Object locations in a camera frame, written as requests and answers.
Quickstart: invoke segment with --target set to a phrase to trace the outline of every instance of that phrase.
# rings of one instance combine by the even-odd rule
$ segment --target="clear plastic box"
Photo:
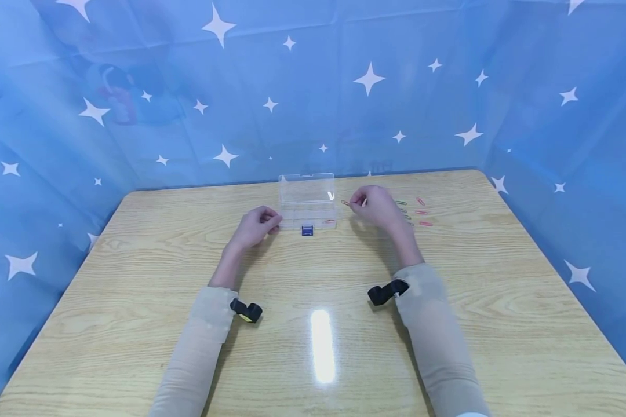
[[[336,190],[334,174],[281,175],[279,198],[283,216],[281,229],[334,229],[336,227]]]

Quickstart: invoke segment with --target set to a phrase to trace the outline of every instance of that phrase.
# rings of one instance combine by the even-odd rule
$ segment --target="wood grain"
[[[406,201],[445,277],[496,416],[626,416],[626,367],[502,199],[476,171],[336,181],[343,214],[283,232],[243,265],[242,299],[208,416],[422,416],[407,333],[366,290],[396,271],[389,241],[340,200],[378,184]],[[0,399],[0,416],[145,416],[200,286],[242,214],[278,185],[136,192],[121,203]],[[310,317],[330,316],[335,378],[316,380]]]

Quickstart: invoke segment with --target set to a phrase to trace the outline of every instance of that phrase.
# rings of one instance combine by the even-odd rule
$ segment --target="blue curtain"
[[[467,167],[626,362],[626,0],[2,0],[0,392],[133,190]]]

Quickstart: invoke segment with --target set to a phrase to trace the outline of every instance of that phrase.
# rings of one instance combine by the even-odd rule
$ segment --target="star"
[[[213,157],[214,159],[219,159],[220,161],[224,162],[226,166],[228,166],[228,168],[230,167],[230,161],[233,160],[234,158],[238,157],[239,155],[233,155],[231,153],[229,153],[226,149],[225,149],[225,145],[221,145],[223,147],[223,151],[220,153],[220,155],[217,155],[215,157]]]
[[[505,175],[499,178],[498,180],[492,177],[492,181],[494,183],[494,188],[496,188],[496,191],[499,193],[504,192],[507,194],[508,190],[505,189],[505,185],[503,185],[503,180],[505,180]]]
[[[392,139],[396,139],[396,143],[400,144],[401,143],[401,139],[403,139],[404,137],[406,137],[406,135],[404,135],[403,133],[401,133],[401,131],[398,131],[398,133],[396,134],[396,136],[392,136]]]
[[[570,281],[568,281],[568,284],[573,284],[573,282],[582,282],[582,284],[589,287],[591,291],[593,292],[596,291],[594,289],[594,286],[591,285],[591,282],[589,282],[589,278],[587,277],[587,274],[589,274],[589,271],[591,269],[590,267],[589,268],[575,268],[567,260],[564,259],[563,261],[565,262],[566,265],[568,265],[568,269],[570,269],[570,272],[571,272]]]
[[[269,111],[271,111],[272,113],[274,113],[274,107],[277,106],[277,105],[278,105],[278,103],[275,103],[275,102],[271,101],[271,97],[267,97],[267,102],[263,106],[268,108]]]
[[[577,6],[581,5],[582,2],[584,2],[584,0],[569,0],[569,1],[570,3],[568,4],[568,15],[570,16],[573,10],[577,9]]]
[[[216,38],[218,38],[218,41],[220,41],[220,46],[225,49],[225,32],[236,25],[234,23],[223,22],[220,16],[218,16],[216,6],[211,3],[211,7],[213,8],[213,19],[211,22],[208,22],[207,26],[202,27],[202,30],[213,32]]]
[[[480,73],[480,75],[478,75],[478,78],[475,79],[475,82],[478,83],[478,88],[480,88],[480,84],[482,84],[482,82],[489,78],[487,75],[485,75],[485,70],[482,70],[482,72]]]
[[[92,233],[86,233],[86,235],[88,235],[88,238],[90,239],[90,246],[88,247],[88,250],[93,249],[93,246],[95,246],[95,242],[97,242],[97,238],[99,236],[95,236]]]
[[[197,101],[197,104],[195,104],[195,106],[193,107],[193,109],[197,109],[199,110],[199,113],[204,114],[204,109],[206,109],[206,107],[208,107],[207,105],[203,105],[202,103],[199,102],[199,100]]]
[[[466,146],[466,145],[470,144],[471,141],[474,140],[475,138],[484,135],[484,133],[480,133],[479,131],[476,130],[477,126],[478,126],[478,124],[475,123],[470,131],[463,132],[463,133],[457,133],[454,136],[463,137],[464,138],[464,146]]]
[[[86,19],[88,23],[90,23],[90,19],[88,19],[88,14],[86,14],[86,3],[88,3],[89,1],[90,0],[56,0],[56,3],[72,6],[77,10],[77,12],[79,12],[79,14],[83,16],[84,19]]]
[[[563,97],[562,106],[568,101],[577,101],[577,97],[575,96],[576,90],[577,87],[573,87],[573,89],[569,92],[559,93]]]
[[[35,262],[35,259],[37,259],[37,252],[28,256],[28,258],[23,259],[10,255],[5,255],[5,258],[9,261],[9,275],[7,276],[7,281],[10,281],[14,278],[14,275],[19,272],[35,275],[35,271],[32,269],[32,263]]]
[[[19,172],[17,171],[17,169],[19,168],[19,163],[6,163],[6,162],[0,162],[2,163],[2,166],[4,167],[4,170],[2,170],[2,175],[7,175],[7,174],[14,174],[15,176],[20,176]]]
[[[360,78],[353,81],[353,83],[364,84],[366,88],[366,95],[368,96],[371,92],[371,87],[377,82],[381,82],[385,79],[384,76],[379,76],[373,73],[373,62],[369,62],[369,70],[366,71],[366,74],[360,76]]]
[[[432,73],[435,73],[438,67],[442,67],[442,63],[438,62],[438,58],[436,58],[436,61],[434,61],[431,65],[428,65],[428,67],[431,69]]]
[[[288,35],[287,40],[285,41],[283,45],[285,45],[288,49],[290,49],[290,51],[292,51],[292,46],[294,46],[295,43],[296,42],[290,39],[290,36]]]
[[[86,109],[79,113],[80,116],[85,116],[86,118],[93,118],[102,126],[104,126],[104,122],[102,121],[102,116],[107,113],[110,109],[99,109],[95,107],[90,101],[86,100],[86,97],[83,98],[86,102]]]

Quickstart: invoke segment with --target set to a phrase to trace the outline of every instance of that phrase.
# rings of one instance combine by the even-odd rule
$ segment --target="long-sleeve shirt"
[[[410,286],[396,298],[396,305],[409,330],[420,377],[436,416],[488,417],[489,409],[441,278],[424,263],[403,268],[394,278]],[[200,416],[235,314],[230,302],[237,296],[226,288],[199,291],[149,417]]]

